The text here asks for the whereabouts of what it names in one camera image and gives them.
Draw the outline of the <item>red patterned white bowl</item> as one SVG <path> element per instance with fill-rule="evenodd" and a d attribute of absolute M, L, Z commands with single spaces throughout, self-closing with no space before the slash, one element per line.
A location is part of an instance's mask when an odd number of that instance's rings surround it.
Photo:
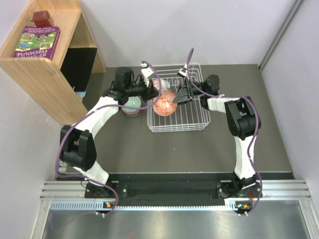
<path fill-rule="evenodd" d="M 159 91 L 170 91 L 170 84 L 164 79 L 153 79 L 153 87 Z"/>

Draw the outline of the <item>orange red patterned bowl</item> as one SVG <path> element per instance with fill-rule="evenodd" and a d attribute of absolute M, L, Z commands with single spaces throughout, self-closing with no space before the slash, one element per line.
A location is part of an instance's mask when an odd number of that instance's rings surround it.
<path fill-rule="evenodd" d="M 159 116 L 170 116 L 177 109 L 177 103 L 173 103 L 175 93 L 172 91 L 163 91 L 158 101 L 153 105 L 154 112 Z"/>

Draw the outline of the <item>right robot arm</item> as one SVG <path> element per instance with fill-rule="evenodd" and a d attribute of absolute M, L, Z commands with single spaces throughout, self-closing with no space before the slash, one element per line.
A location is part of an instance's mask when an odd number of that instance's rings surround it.
<path fill-rule="evenodd" d="M 182 105 L 200 96 L 200 104 L 204 109 L 226 114 L 229 131 L 235 139 L 234 177 L 230 184 L 217 184 L 219 197 L 246 196 L 257 181 L 258 173 L 253 165 L 253 157 L 255 140 L 261 126 L 251 98 L 220 95 L 220 79 L 217 75 L 209 75 L 203 82 L 193 82 L 187 73 L 178 75 L 182 77 L 183 83 L 178 86 L 173 102 Z"/>

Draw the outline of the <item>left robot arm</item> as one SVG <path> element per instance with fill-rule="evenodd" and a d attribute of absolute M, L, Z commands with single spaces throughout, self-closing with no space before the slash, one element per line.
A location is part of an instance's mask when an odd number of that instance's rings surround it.
<path fill-rule="evenodd" d="M 163 91 L 162 84 L 156 88 L 153 78 L 159 75 L 147 62 L 142 62 L 142 80 L 133 81 L 133 72 L 129 67 L 119 67 L 115 78 L 99 98 L 97 104 L 78 122 L 65 125 L 60 132 L 60 147 L 56 162 L 64 162 L 76 169 L 81 177 L 96 186 L 101 197 L 109 197 L 113 185 L 108 182 L 110 176 L 97 161 L 95 136 L 105 123 L 125 105 L 129 97 L 141 97 L 144 101 L 158 100 Z"/>

